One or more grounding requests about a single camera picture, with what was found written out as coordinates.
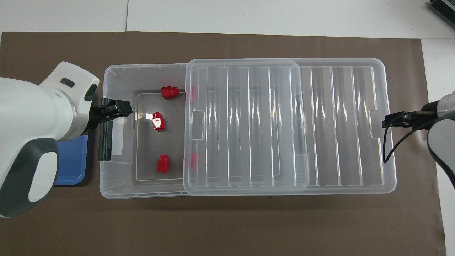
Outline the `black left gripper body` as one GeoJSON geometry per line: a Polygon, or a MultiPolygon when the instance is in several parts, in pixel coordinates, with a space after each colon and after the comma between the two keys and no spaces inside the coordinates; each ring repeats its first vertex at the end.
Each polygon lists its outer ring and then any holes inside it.
{"type": "Polygon", "coordinates": [[[85,135],[88,133],[93,132],[98,127],[99,123],[102,123],[103,120],[106,118],[106,114],[104,113],[104,109],[107,107],[107,104],[101,104],[96,106],[91,106],[89,110],[89,119],[87,122],[87,126],[85,128],[85,135]]]}

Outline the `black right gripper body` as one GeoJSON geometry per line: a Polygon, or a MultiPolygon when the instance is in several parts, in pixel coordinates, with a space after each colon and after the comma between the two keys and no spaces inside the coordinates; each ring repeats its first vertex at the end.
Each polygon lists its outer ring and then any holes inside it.
{"type": "Polygon", "coordinates": [[[437,120],[436,111],[412,111],[405,115],[405,127],[412,130],[429,130],[437,120]]]}

